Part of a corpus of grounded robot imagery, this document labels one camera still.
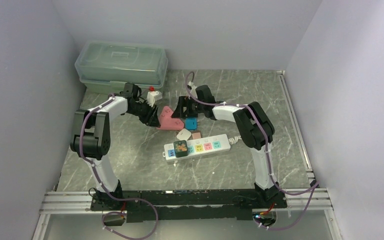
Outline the blue plug adapter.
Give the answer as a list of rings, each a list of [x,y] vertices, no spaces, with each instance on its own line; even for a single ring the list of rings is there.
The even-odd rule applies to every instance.
[[[196,117],[189,117],[184,120],[184,128],[195,131],[198,128],[198,120]]]

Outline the pink triangular power strip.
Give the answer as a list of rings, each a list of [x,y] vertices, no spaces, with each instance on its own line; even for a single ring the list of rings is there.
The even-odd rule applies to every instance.
[[[158,120],[160,123],[160,127],[158,130],[164,131],[181,131],[185,124],[180,118],[172,118],[172,114],[174,111],[169,106],[164,106],[160,115],[158,116]]]

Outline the dark green cube socket adapter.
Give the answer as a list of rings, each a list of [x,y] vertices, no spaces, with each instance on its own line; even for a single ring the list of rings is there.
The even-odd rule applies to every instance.
[[[174,155],[176,158],[186,157],[189,153],[186,140],[178,140],[173,143]]]

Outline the white multicolour power strip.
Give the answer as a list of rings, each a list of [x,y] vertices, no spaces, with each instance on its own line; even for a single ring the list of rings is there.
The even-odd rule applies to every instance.
[[[163,146],[162,156],[165,158],[166,162],[175,162],[189,158],[197,158],[211,154],[218,154],[221,152],[229,151],[231,149],[231,144],[226,134],[214,135],[186,141],[188,146],[188,155],[185,157],[175,157],[174,142],[165,144]]]

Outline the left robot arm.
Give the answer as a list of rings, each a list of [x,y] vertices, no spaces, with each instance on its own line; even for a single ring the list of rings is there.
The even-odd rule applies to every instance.
[[[124,203],[120,180],[116,177],[109,160],[111,147],[111,122],[122,115],[138,117],[147,127],[159,128],[158,106],[142,98],[139,86],[128,83],[123,91],[111,93],[107,100],[89,109],[74,113],[70,149],[77,153],[90,168],[96,183],[96,195],[104,198],[111,210]]]

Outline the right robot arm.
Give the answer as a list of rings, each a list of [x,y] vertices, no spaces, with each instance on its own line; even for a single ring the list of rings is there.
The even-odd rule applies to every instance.
[[[180,96],[171,115],[173,118],[195,118],[203,114],[206,118],[217,121],[228,121],[236,124],[242,142],[250,148],[255,168],[256,203],[269,207],[279,190],[273,175],[270,160],[271,143],[275,128],[261,105],[254,101],[249,104],[229,104],[216,101],[207,85],[196,88],[197,98]]]

